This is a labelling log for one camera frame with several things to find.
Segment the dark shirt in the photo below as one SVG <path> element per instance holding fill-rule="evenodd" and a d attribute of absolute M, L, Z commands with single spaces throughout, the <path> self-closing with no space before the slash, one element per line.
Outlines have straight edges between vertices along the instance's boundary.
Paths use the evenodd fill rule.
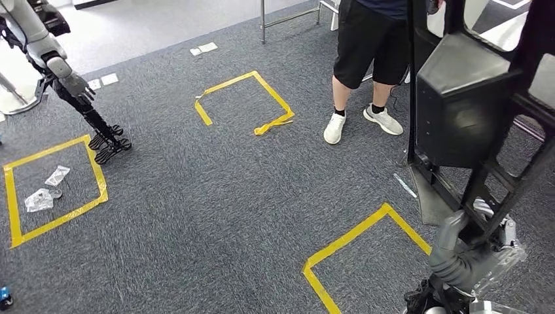
<path fill-rule="evenodd" d="M 406 19 L 406 0 L 357 0 L 365 7 L 396 20 Z"/>

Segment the black shorts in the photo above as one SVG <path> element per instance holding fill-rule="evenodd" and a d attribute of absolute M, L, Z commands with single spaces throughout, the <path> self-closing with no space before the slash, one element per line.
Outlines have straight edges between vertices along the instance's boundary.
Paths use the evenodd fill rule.
<path fill-rule="evenodd" d="M 372 60 L 375 82 L 397 85 L 408 67 L 408 30 L 405 20 L 394 20 L 356 0 L 339 6 L 338 57 L 334 76 L 352 90 L 361 85 Z"/>

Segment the man's leg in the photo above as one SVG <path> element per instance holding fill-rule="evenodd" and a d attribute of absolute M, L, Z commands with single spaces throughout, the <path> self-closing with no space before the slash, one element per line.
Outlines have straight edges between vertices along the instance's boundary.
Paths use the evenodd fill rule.
<path fill-rule="evenodd" d="M 347 99 L 351 94 L 351 89 L 343 85 L 335 75 L 332 78 L 333 87 L 333 104 L 335 111 L 345 111 L 345 106 L 347 105 Z"/>
<path fill-rule="evenodd" d="M 380 125 L 392 135 L 403 134 L 403 127 L 392 118 L 385 104 L 391 89 L 403 79 L 408 66 L 408 39 L 406 22 L 398 21 L 387 32 L 374 60 L 374 99 L 364 110 L 364 117 Z"/>
<path fill-rule="evenodd" d="M 355 0 L 342 0 L 339 6 L 338 57 L 332 78 L 335 112 L 324 131 L 324 140 L 329 144 L 341 140 L 347 99 L 360 86 L 385 33 L 375 15 Z"/>
<path fill-rule="evenodd" d="M 387 103 L 387 99 L 389 98 L 389 94 L 391 93 L 391 89 L 395 85 L 386 85 L 378 82 L 374 82 L 374 97 L 372 98 L 372 103 L 376 107 L 385 107 Z"/>

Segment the person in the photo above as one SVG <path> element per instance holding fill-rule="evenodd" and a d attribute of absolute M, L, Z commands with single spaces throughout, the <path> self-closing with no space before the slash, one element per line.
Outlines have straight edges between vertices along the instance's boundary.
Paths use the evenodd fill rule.
<path fill-rule="evenodd" d="M 337 144 L 346 120 L 351 91 L 358 88 L 374 60 L 372 103 L 364 117 L 386 133 L 400 135 L 403 127 L 385 104 L 391 89 L 408 68 L 409 43 L 406 0 L 342 0 L 339 6 L 338 56 L 333 67 L 333 113 L 324 140 Z"/>

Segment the yellow tape square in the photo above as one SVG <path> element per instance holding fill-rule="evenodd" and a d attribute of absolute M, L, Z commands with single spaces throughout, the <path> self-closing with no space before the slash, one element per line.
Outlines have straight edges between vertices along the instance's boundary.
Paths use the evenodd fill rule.
<path fill-rule="evenodd" d="M 377 212 L 366 218 L 360 224 L 356 225 L 356 227 L 351 229 L 339 239 L 333 241 L 324 249 L 316 252 L 306 261 L 302 272 L 318 297 L 320 297 L 320 300 L 329 313 L 339 314 L 341 311 L 322 283 L 320 283 L 320 280 L 318 280 L 316 275 L 314 275 L 312 268 L 325 258 L 335 253 L 338 249 L 341 249 L 349 242 L 353 241 L 364 231 L 368 230 L 371 226 L 375 225 L 378 221 L 388 215 L 393 219 L 393 221 L 395 221 L 395 223 L 397 223 L 398 226 L 401 227 L 401 229 L 403 229 L 403 231 L 412 239 L 412 241 L 414 241 L 414 243 L 416 243 L 416 245 L 418 245 L 419 248 L 421 248 L 426 254 L 430 255 L 432 249 L 428 243 L 426 243 L 426 241 L 424 241 L 424 239 L 422 239 L 420 235 L 418 235 L 416 231 L 414 231 L 414 229 L 412 229 L 410 225 L 406 223 L 406 221 L 404 221 L 404 219 L 401 218 L 401 216 L 399 216 L 399 214 L 388 203 L 384 203 Z"/>
<path fill-rule="evenodd" d="M 33 239 L 35 237 L 38 237 L 39 235 L 48 232 L 68 221 L 70 221 L 71 219 L 74 219 L 78 216 L 83 215 L 84 213 L 86 213 L 87 211 L 93 209 L 95 206 L 97 206 L 100 203 L 103 203 L 105 201 L 108 200 L 108 191 L 106 190 L 106 180 L 104 179 L 104 174 L 102 173 L 102 169 L 100 168 L 100 166 L 97 165 L 97 163 L 94 162 L 94 152 L 88 148 L 88 144 L 90 142 L 90 136 L 87 135 L 83 135 L 82 137 L 78 137 L 76 139 L 73 139 L 69 142 L 60 144 L 60 145 L 56 145 L 55 147 L 46 149 L 42 152 L 38 152 L 37 154 L 19 159 L 15 162 L 11 162 L 7 165 L 3 166 L 4 169 L 4 179 L 6 181 L 6 194 L 7 194 L 7 199 L 8 199 L 8 212 L 9 212 L 9 217 L 10 217 L 10 230 L 11 230 L 11 234 L 12 234 L 12 246 L 11 249 L 29 241 L 30 239 Z M 94 177 L 96 179 L 96 183 L 98 185 L 98 190 L 99 190 L 99 196 L 98 198 L 96 198 L 95 200 L 79 207 L 78 209 L 65 214 L 64 216 L 54 219 L 53 221 L 44 224 L 26 234 L 22 234 L 21 231 L 21 224 L 20 224 L 20 219 L 19 219 L 19 209 L 18 209 L 18 202 L 17 202 L 17 196 L 16 196 L 16 187 L 15 187 L 15 181 L 14 181 L 14 171 L 13 169 L 15 167 L 24 165 L 28 162 L 32 162 L 34 160 L 37 160 L 39 158 L 42 158 L 46 155 L 58 152 L 60 150 L 63 150 L 65 148 L 71 147 L 73 145 L 77 145 L 77 144 L 84 144 L 85 148 L 87 150 L 87 155 L 88 155 L 88 159 L 90 162 L 90 165 L 92 166 L 92 172 L 94 174 Z"/>
<path fill-rule="evenodd" d="M 271 127 L 273 126 L 280 126 L 283 124 L 287 124 L 290 123 L 291 121 L 289 120 L 290 118 L 292 118 L 295 114 L 294 112 L 291 110 L 291 108 L 289 107 L 289 105 L 285 102 L 285 100 L 283 100 L 283 98 L 281 98 L 281 96 L 260 76 L 260 74 L 256 71 L 252 71 L 250 73 L 241 75 L 240 77 L 236 77 L 233 78 L 231 80 L 228 80 L 227 82 L 218 84 L 214 87 L 208 88 L 207 90 L 204 91 L 204 93 L 197 98 L 197 100 L 194 102 L 194 108 L 196 109 L 196 112 L 198 113 L 198 115 L 200 116 L 200 118 L 202 119 L 202 121 L 204 121 L 204 124 L 206 124 L 206 126 L 210 126 L 212 125 L 212 119 L 210 119 L 210 117 L 208 116 L 208 114 L 206 113 L 206 111 L 204 111 L 204 108 L 202 108 L 202 106 L 200 105 L 200 99 L 203 98 L 205 95 L 208 95 L 210 93 L 213 93 L 217 90 L 221 90 L 222 88 L 226 88 L 232 84 L 235 84 L 239 81 L 242 81 L 244 79 L 248 79 L 249 77 L 254 77 L 258 83 L 260 83 L 260 85 L 262 85 L 262 87 L 268 92 L 268 94 L 270 94 L 270 96 L 272 96 L 277 103 L 279 103 L 279 105 L 281 106 L 281 108 L 283 108 L 283 110 L 285 110 L 285 114 L 281 115 L 280 117 L 278 117 L 277 119 L 262 125 L 259 128 L 255 128 L 255 135 L 262 135 L 264 133 L 266 133 Z"/>

